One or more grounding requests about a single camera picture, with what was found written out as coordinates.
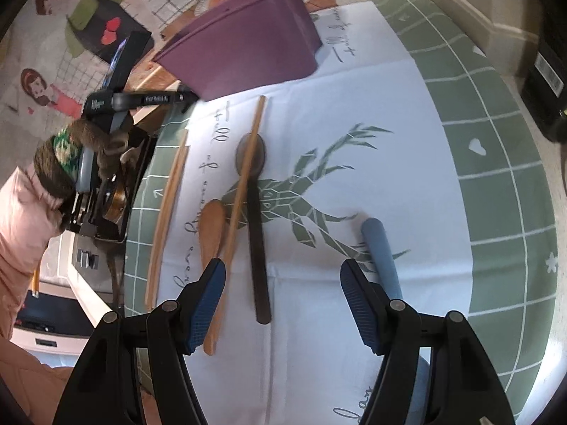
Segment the left gloved hand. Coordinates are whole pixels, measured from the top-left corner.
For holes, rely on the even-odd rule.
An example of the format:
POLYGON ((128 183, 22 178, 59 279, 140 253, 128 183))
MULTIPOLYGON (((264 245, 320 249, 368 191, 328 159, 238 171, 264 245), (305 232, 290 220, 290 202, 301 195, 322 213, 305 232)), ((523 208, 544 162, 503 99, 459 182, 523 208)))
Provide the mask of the left gloved hand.
POLYGON ((99 177, 106 179, 118 171, 128 141, 128 132, 122 129, 107 134, 85 118, 74 120, 35 151, 35 173, 52 197, 65 200, 75 192, 83 150, 95 154, 99 177))

